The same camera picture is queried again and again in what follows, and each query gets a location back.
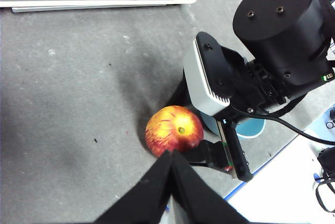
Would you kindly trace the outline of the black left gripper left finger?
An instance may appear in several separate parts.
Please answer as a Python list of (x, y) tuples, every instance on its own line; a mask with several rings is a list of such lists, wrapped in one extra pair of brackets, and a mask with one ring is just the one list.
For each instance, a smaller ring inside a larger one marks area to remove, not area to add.
[(159, 223), (170, 198), (171, 152), (164, 152), (139, 182), (95, 223)]

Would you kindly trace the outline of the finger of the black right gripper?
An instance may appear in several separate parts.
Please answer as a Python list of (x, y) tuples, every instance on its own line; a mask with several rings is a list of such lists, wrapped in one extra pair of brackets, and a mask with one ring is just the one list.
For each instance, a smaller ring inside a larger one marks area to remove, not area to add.
[(169, 99), (169, 106), (183, 106), (192, 108), (192, 102), (189, 95), (186, 79), (182, 79)]
[(192, 166), (208, 167), (218, 171), (233, 170), (221, 141), (212, 143), (202, 140), (197, 147), (183, 152), (182, 155)]

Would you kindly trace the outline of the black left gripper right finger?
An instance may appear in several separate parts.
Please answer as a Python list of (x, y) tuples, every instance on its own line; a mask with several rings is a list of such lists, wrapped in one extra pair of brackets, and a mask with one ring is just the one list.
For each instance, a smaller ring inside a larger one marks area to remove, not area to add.
[(171, 158), (173, 195), (190, 223), (249, 222), (211, 189), (178, 151), (173, 151)]

